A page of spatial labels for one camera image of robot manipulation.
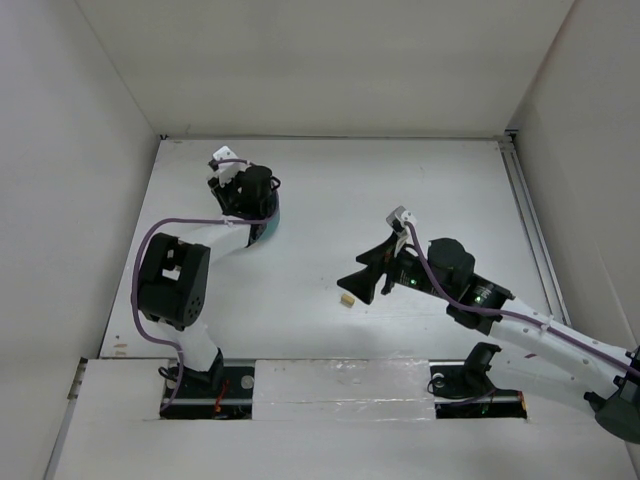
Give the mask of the small yellow eraser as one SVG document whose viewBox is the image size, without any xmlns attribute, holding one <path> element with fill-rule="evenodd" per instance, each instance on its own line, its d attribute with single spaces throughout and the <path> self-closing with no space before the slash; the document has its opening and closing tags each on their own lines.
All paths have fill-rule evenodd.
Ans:
<svg viewBox="0 0 640 480">
<path fill-rule="evenodd" d="M 355 299 L 349 295 L 342 295 L 340 302 L 348 307 L 352 307 L 355 304 Z"/>
</svg>

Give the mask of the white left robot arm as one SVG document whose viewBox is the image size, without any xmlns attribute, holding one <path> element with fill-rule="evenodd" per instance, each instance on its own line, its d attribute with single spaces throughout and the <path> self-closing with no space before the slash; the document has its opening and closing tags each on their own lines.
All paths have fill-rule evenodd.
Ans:
<svg viewBox="0 0 640 480">
<path fill-rule="evenodd" d="M 272 170 L 242 160 L 215 160 L 208 186 L 221 209 L 216 219 L 163 219 L 144 235 L 134 258 L 130 303 L 134 325 L 146 341 L 174 350 L 177 364 L 164 369 L 172 391 L 201 396 L 223 385 L 224 357 L 200 315 L 214 262 L 268 238 L 279 221 L 280 180 Z M 189 225 L 182 235 L 161 232 Z"/>
</svg>

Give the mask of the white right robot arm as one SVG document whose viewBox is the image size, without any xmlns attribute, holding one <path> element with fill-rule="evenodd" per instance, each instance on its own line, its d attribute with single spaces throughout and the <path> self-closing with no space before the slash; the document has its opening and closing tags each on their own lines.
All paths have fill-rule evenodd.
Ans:
<svg viewBox="0 0 640 480">
<path fill-rule="evenodd" d="M 378 282 L 438 297 L 457 324 L 486 336 L 453 373 L 435 374 L 435 395 L 459 404 L 499 390 L 532 392 L 594 418 L 626 442 L 639 441 L 639 353 L 585 336 L 535 313 L 508 289 L 475 273 L 475 259 L 456 240 L 426 251 L 393 233 L 357 256 L 363 269 L 339 287 L 371 304 Z"/>
</svg>

